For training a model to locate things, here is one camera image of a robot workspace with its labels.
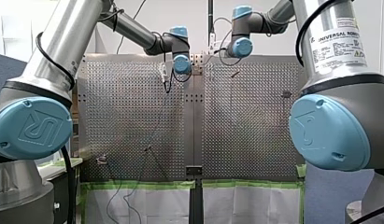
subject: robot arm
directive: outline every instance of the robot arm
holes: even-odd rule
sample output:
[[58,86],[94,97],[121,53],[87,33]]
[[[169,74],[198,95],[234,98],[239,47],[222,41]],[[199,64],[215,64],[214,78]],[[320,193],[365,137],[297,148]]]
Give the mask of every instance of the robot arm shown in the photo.
[[[101,18],[108,16],[110,13],[104,13]],[[174,71],[177,74],[189,74],[191,72],[188,31],[184,26],[173,27],[169,33],[160,36],[150,32],[125,13],[121,13],[116,20],[103,21],[103,24],[135,42],[148,55],[172,52]]]
[[367,65],[350,0],[285,0],[264,16],[237,7],[227,54],[250,55],[250,33],[283,33],[293,13],[302,31],[318,8],[301,35],[308,81],[292,107],[292,141],[322,169],[384,169],[384,76]]
[[252,7],[236,7],[233,11],[232,40],[227,54],[234,58],[245,58],[252,53],[250,34],[282,34],[294,16],[293,5],[289,0],[281,0],[268,13],[253,12]]
[[[69,90],[93,29],[111,8],[109,0],[62,0],[39,39],[20,77],[7,81],[0,93],[0,157],[36,160],[58,151],[72,133]],[[104,21],[140,45],[148,55],[173,52],[174,70],[189,74],[189,44],[185,27],[163,37],[154,35],[125,14]]]

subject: perforated metal panel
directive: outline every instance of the perforated metal panel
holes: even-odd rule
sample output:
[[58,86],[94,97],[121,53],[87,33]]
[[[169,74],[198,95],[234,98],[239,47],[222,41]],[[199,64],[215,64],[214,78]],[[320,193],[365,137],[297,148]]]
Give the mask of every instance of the perforated metal panel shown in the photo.
[[253,56],[233,67],[210,60],[205,70],[204,178],[296,178],[300,156],[289,135],[288,116],[301,72],[293,57]]
[[[88,56],[78,74],[84,181],[185,178],[183,87],[165,94],[163,58]],[[151,152],[145,152],[151,146]],[[107,155],[108,165],[96,159]]]

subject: robotic arm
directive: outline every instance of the robotic arm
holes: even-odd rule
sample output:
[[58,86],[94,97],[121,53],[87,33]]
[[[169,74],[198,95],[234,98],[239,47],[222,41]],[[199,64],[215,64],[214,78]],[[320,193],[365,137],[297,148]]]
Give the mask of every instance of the robotic arm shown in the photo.
[[[237,7],[227,55],[247,57],[251,33],[280,34],[293,12],[307,81],[291,110],[292,141],[321,169],[375,169],[362,202],[367,215],[353,222],[362,223],[384,212],[384,76],[367,65],[351,1],[283,0],[265,15]],[[369,221],[384,223],[384,216]]]
[[[44,34],[36,39],[39,50],[22,75],[8,80],[1,90],[0,223],[54,222],[53,186],[42,184],[33,160],[57,152],[71,136],[69,91],[97,21],[112,14],[108,12],[111,2],[61,0]],[[175,73],[191,72],[185,27],[155,35],[125,14],[104,24],[136,42],[148,55],[172,52]],[[72,218],[69,212],[68,221]]]
[[[58,151],[72,132],[68,92],[73,76],[101,18],[111,15],[107,0],[63,0],[41,36],[41,48],[68,71],[49,62],[36,50],[20,77],[9,80],[0,94],[0,156],[36,160]],[[148,55],[173,53],[174,71],[189,74],[188,34],[185,27],[157,36],[122,13],[103,23],[130,38]]]
[[227,47],[227,55],[234,58],[248,57],[253,50],[250,34],[282,34],[294,16],[293,5],[289,0],[281,0],[268,13],[253,12],[252,7],[236,7],[233,11],[232,40]]

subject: wire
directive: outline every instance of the wire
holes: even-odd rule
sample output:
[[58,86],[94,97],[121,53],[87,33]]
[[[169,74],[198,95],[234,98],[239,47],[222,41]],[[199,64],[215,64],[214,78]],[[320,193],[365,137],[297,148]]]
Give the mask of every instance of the wire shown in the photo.
[[164,84],[164,89],[165,89],[165,93],[170,93],[171,92],[171,89],[172,89],[172,78],[174,77],[174,73],[171,72],[171,77],[169,79],[169,82],[168,81],[165,81],[163,84]]
[[177,74],[175,74],[175,72],[174,72],[174,68],[173,68],[172,71],[171,71],[171,77],[174,77],[175,80],[178,81],[178,82],[180,82],[180,83],[189,81],[189,79],[191,78],[191,76],[192,76],[192,72],[190,72],[190,73],[188,74],[188,76],[187,76],[185,79],[181,80],[181,79],[178,79],[178,78],[177,78]]
[[[107,163],[107,168],[109,169],[109,172],[111,173],[112,175],[112,178],[113,178],[113,181],[114,181],[114,175],[112,174],[111,172],[111,168],[110,168],[110,164],[109,162]],[[109,206],[110,204],[112,203],[113,199],[116,197],[116,195],[119,194],[119,191],[121,189],[121,186],[122,186],[122,179],[120,180],[120,184],[119,184],[119,187],[117,188],[116,192],[112,195],[112,197],[109,199],[109,202],[107,202],[107,216],[116,224],[119,224],[119,222],[112,216],[110,215],[109,213]]]
[[266,16],[262,12],[253,12],[253,13],[258,14],[262,17],[262,19],[263,19],[262,29],[266,25],[267,29],[268,29],[268,33],[266,33],[266,35],[267,35],[267,37],[271,37],[273,35],[273,29],[271,28],[271,24],[269,22],[267,22]]
[[164,60],[164,62],[165,62],[165,61],[166,61],[166,59],[165,59],[165,54],[166,54],[165,49],[166,49],[166,45],[165,45],[165,42],[164,42],[164,40],[163,40],[163,36],[160,35],[158,32],[155,32],[155,31],[153,31],[153,32],[151,32],[151,33],[154,34],[154,35],[157,35],[157,36],[160,38],[160,45],[159,45],[159,47],[160,47],[160,50],[161,50],[162,53],[163,53],[163,60]]
[[371,213],[369,213],[369,214],[367,214],[367,215],[365,215],[363,217],[358,218],[357,220],[351,222],[351,224],[363,223],[363,222],[367,221],[368,219],[371,219],[371,218],[376,217],[378,215],[381,215],[383,213],[384,213],[384,206],[379,208],[379,209],[377,209],[376,211],[373,211],[373,212],[371,212]]
[[[231,32],[232,32],[232,30],[230,30],[230,31],[227,33],[227,35],[223,38],[223,40],[221,41],[221,43],[220,43],[220,47],[219,47],[220,52],[222,51],[224,41],[226,40],[227,36],[229,36],[229,34],[230,34]],[[226,65],[226,66],[235,66],[236,64],[240,63],[241,60],[242,60],[242,59],[238,59],[238,61],[235,62],[235,63],[225,63],[225,62],[223,61],[223,59],[221,58],[221,54],[220,54],[220,52],[219,52],[219,60],[220,60],[220,62],[221,62],[222,64],[224,64],[224,65]]]
[[108,21],[110,19],[112,19],[113,17],[117,16],[119,13],[123,13],[124,12],[124,9],[120,9],[120,10],[115,10],[112,14],[110,14],[109,16],[103,18],[103,19],[99,19],[98,21],[102,22],[102,21]]
[[168,33],[168,32],[164,32],[164,33],[163,33],[163,36],[166,36],[166,35],[171,35],[172,37],[174,37],[174,38],[176,38],[176,39],[182,41],[186,46],[188,46],[188,49],[191,48],[191,46],[189,45],[188,41],[184,40],[183,38],[181,38],[181,37],[179,37],[179,36],[177,36],[177,35],[173,35],[173,34]]
[[75,206],[76,206],[76,200],[75,200],[75,177],[74,172],[72,169],[72,164],[69,158],[69,154],[66,150],[66,147],[63,146],[61,148],[61,152],[63,153],[64,162],[65,162],[65,168],[68,175],[68,216],[66,223],[74,224],[74,214],[75,214]]
[[305,23],[300,28],[299,34],[297,35],[297,38],[296,38],[295,50],[296,50],[297,60],[299,61],[299,64],[301,64],[302,66],[305,66],[305,64],[304,64],[303,59],[302,59],[300,48],[301,48],[301,45],[302,45],[302,40],[305,37],[305,34],[307,32],[308,27],[322,13],[323,10],[325,10],[330,5],[334,4],[336,1],[342,1],[342,0],[328,0],[328,1],[324,2],[324,3],[322,3],[322,5],[320,5],[317,8],[317,10],[315,10],[313,12],[313,14],[311,14],[311,16],[307,18]]
[[70,74],[70,72],[68,70],[66,70],[65,68],[63,68],[60,64],[56,63],[50,56],[49,54],[46,53],[45,50],[43,50],[42,48],[42,44],[41,44],[41,37],[43,35],[43,32],[38,34],[37,37],[36,37],[36,47],[37,49],[40,51],[40,53],[49,61],[51,62],[52,64],[54,64],[58,69],[60,69],[63,73],[66,74],[66,76],[68,77],[69,79],[69,82],[70,82],[70,88],[69,90],[71,91],[74,87],[75,87],[75,79],[73,78],[73,76]]
[[[125,200],[125,202],[127,203],[127,206],[128,206],[131,210],[133,210],[134,212],[136,212],[136,214],[138,215],[138,218],[139,218],[139,224],[142,223],[142,218],[141,218],[139,212],[138,212],[134,207],[132,207],[132,206],[130,205],[130,203],[128,202],[127,198],[131,197],[131,196],[135,193],[135,191],[136,191],[136,189],[137,189],[137,187],[138,187],[140,181],[142,180],[143,174],[145,173],[145,169],[146,169],[146,156],[147,156],[147,154],[148,154],[148,151],[150,151],[150,152],[153,154],[154,160],[155,160],[155,162],[158,164],[159,169],[163,172],[165,179],[168,179],[167,176],[166,176],[166,174],[165,174],[165,172],[164,172],[164,169],[163,169],[162,165],[157,161],[157,158],[156,158],[156,156],[155,156],[153,150],[151,150],[151,145],[150,145],[151,142],[154,140],[154,138],[155,138],[155,136],[156,136],[156,133],[157,133],[157,130],[158,130],[159,125],[160,125],[161,122],[162,122],[162,117],[163,117],[163,115],[164,115],[165,106],[166,106],[166,101],[168,100],[168,97],[169,97],[169,94],[166,94],[165,97],[164,97],[163,107],[162,107],[162,111],[160,112],[159,119],[158,119],[158,121],[157,121],[156,126],[155,126],[154,129],[153,129],[153,132],[151,133],[151,135],[150,135],[150,137],[149,137],[149,139],[148,139],[147,147],[144,148],[143,164],[142,164],[142,168],[141,168],[141,170],[140,170],[140,172],[139,172],[138,179],[137,179],[137,181],[136,181],[136,183],[135,183],[135,186],[133,187],[133,189],[131,190],[131,192],[130,192],[129,194],[124,195],[124,196],[122,197],[122,198]],[[112,175],[112,178],[115,179],[115,176],[114,176],[113,173],[111,172],[111,168],[110,168],[110,166],[108,166],[108,168],[109,168],[109,172],[110,172],[110,174]],[[110,206],[111,202],[113,201],[113,199],[116,197],[116,195],[119,194],[119,191],[120,191],[120,189],[121,189],[121,186],[122,186],[122,180],[121,180],[121,182],[120,182],[120,184],[119,184],[119,187],[117,188],[115,194],[112,195],[112,197],[110,198],[109,202],[107,203],[107,216],[108,216],[114,223],[116,223],[116,224],[119,224],[119,222],[118,222],[112,215],[110,215],[110,213],[109,213],[109,206]]]
[[[136,17],[138,16],[139,12],[141,11],[142,7],[145,5],[147,0],[143,0],[141,5],[139,6],[139,9],[136,11],[136,14],[134,15],[133,19],[135,20]],[[120,51],[120,48],[121,48],[121,45],[122,45],[122,42],[124,41],[124,36],[121,37],[121,41],[120,41],[120,44],[118,46],[118,49],[116,50],[116,54],[119,54],[119,51]]]
[[218,17],[217,19],[214,20],[214,24],[212,25],[212,29],[210,33],[215,34],[215,24],[217,21],[227,21],[228,23],[232,24],[232,22],[229,19],[225,17]]

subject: light blue joint cap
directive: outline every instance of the light blue joint cap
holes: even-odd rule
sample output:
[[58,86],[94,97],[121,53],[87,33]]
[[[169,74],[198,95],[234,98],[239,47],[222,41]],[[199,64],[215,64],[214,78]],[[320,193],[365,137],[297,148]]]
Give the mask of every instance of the light blue joint cap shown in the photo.
[[250,6],[236,7],[235,9],[233,9],[233,20],[249,15],[250,13],[252,13],[252,7]]
[[299,153],[321,169],[357,171],[369,162],[370,145],[363,126],[329,97],[311,94],[297,100],[289,125]]
[[233,43],[233,54],[237,58],[248,57],[252,53],[252,50],[252,42],[246,37],[241,37]]
[[171,33],[171,35],[177,35],[180,37],[188,38],[188,29],[186,28],[186,26],[174,26],[169,32]]
[[30,97],[0,111],[0,156],[37,160],[57,152],[72,134],[72,119],[61,103]]
[[177,74],[189,74],[191,68],[191,62],[186,55],[179,54],[174,58],[174,71]]

